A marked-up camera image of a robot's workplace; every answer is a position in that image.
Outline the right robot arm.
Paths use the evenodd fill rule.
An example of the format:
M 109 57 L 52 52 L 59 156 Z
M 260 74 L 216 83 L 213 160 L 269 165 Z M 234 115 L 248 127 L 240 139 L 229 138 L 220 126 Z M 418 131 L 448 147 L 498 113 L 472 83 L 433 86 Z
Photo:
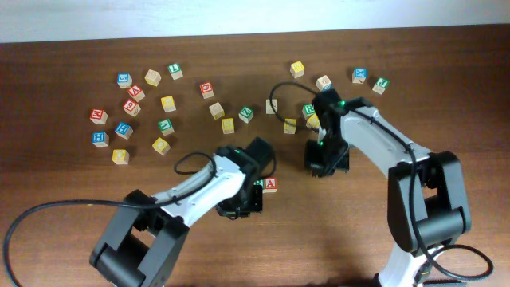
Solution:
M 387 222 L 394 247 L 375 286 L 423 286 L 436 259 L 470 230 L 471 214 L 460 160 L 433 153 L 404 136 L 363 98 L 342 100 L 336 90 L 316 94 L 319 138 L 305 146 L 316 177 L 349 168 L 358 148 L 387 178 Z

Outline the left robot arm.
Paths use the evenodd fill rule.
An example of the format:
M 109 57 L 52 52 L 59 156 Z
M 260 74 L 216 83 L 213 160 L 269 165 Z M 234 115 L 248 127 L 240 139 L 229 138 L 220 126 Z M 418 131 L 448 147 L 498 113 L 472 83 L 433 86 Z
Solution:
M 122 287 L 165 285 L 190 228 L 215 209 L 231 220 L 262 210 L 262 171 L 274 158 L 257 137 L 246 148 L 220 147 L 203 169 L 170 190 L 128 194 L 92 250 L 89 263 Z

